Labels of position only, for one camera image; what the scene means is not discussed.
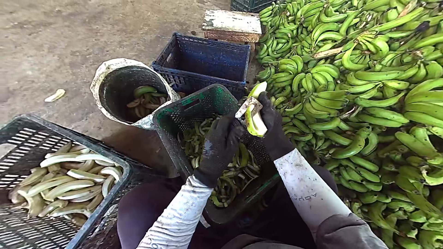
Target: plastic crate mesh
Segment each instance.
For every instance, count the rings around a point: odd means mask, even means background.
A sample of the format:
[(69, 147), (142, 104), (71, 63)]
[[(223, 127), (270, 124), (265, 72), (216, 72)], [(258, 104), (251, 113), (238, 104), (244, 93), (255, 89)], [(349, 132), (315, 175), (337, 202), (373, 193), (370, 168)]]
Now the plastic crate mesh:
[(152, 63), (178, 92), (194, 93), (211, 84), (225, 86), (235, 98), (243, 96), (249, 45), (236, 45), (175, 32)]
[[(0, 248), (65, 248), (80, 230), (79, 226), (63, 217), (28, 219), (26, 209), (19, 209), (8, 200), (9, 190), (26, 178), (29, 170), (38, 166), (45, 154), (55, 152), (68, 142), (74, 141), (27, 117), (19, 117), (1, 130)], [(130, 177), (130, 181), (113, 196), (106, 215), (96, 219), (92, 232), (76, 248), (119, 248), (116, 229), (118, 202), (143, 181), (138, 174)]]
[(231, 0), (231, 10), (258, 13), (275, 0)]
[[(224, 116), (237, 110), (237, 101), (232, 94), (225, 87), (216, 84), (167, 105), (154, 115), (155, 128), (182, 178), (192, 175), (194, 169), (177, 137), (181, 136), (184, 130), (194, 128), (195, 122), (202, 122), (213, 117), (213, 114)], [(263, 171), (227, 208), (217, 208), (209, 201), (203, 212), (204, 216), (207, 214), (205, 218), (208, 217), (209, 221), (218, 224), (231, 221), (279, 180), (275, 177), (278, 173), (265, 152), (261, 139), (245, 132), (241, 140), (262, 166)]]

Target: white arm sleeve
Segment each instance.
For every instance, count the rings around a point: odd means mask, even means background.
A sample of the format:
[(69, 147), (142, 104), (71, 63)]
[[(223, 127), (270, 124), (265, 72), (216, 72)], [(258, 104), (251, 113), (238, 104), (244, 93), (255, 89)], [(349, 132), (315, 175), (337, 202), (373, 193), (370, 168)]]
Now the white arm sleeve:
[(193, 175), (188, 177), (137, 249), (186, 249), (212, 190)]
[(314, 239), (324, 220), (334, 214), (347, 216), (351, 213), (297, 149), (275, 160), (274, 164)]

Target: black plastic crate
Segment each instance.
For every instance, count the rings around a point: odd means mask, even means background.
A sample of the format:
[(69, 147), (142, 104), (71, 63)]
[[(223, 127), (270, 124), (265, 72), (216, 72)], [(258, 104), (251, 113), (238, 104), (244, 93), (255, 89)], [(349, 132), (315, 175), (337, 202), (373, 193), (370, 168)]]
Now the black plastic crate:
[(235, 98), (243, 96), (249, 45), (236, 45), (177, 32), (152, 63), (176, 92), (194, 93), (212, 84), (224, 85)]
[(231, 10), (258, 13), (275, 0), (231, 0)]
[[(226, 115), (236, 110), (238, 110), (238, 105), (234, 96), (224, 86), (214, 84), (169, 104), (155, 113), (154, 126), (183, 179), (192, 175), (194, 169), (181, 148), (177, 136), (187, 128), (194, 127), (194, 122), (202, 122), (212, 117), (214, 113)], [(260, 142), (261, 139), (246, 133), (241, 140), (261, 166), (260, 176), (238, 194), (228, 207), (216, 207), (208, 200), (203, 216), (210, 224), (225, 224), (233, 221), (280, 180), (274, 163)]]
[[(14, 209), (10, 204), (9, 190), (29, 175), (29, 170), (45, 154), (68, 142), (85, 145), (121, 165), (121, 180), (81, 228), (63, 217), (27, 219), (27, 210)], [(0, 130), (0, 148), (0, 248), (119, 248), (118, 202), (134, 186), (152, 180), (155, 174), (96, 139), (30, 114), (15, 117)]]

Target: person's right hand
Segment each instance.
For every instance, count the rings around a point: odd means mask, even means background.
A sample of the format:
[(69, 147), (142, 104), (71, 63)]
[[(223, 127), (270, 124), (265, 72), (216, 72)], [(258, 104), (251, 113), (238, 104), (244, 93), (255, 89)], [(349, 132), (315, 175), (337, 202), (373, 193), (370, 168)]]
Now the person's right hand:
[(272, 161), (288, 154), (294, 150), (294, 145), (285, 136), (282, 127), (281, 115), (275, 110), (271, 101), (266, 96), (267, 92), (261, 92), (258, 96), (258, 101), (263, 108), (260, 110), (261, 119), (268, 131), (263, 136), (263, 144), (266, 147), (266, 152)]

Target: person's left hand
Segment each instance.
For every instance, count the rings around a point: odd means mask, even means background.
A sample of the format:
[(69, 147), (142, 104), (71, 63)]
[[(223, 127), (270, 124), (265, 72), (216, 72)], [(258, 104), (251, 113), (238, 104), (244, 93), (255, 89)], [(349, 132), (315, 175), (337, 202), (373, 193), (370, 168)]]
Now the person's left hand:
[(202, 161), (194, 170), (194, 175), (200, 182), (208, 187), (217, 185), (217, 179), (232, 162), (244, 131), (245, 128), (234, 118), (234, 114), (212, 123), (211, 130), (205, 137)]

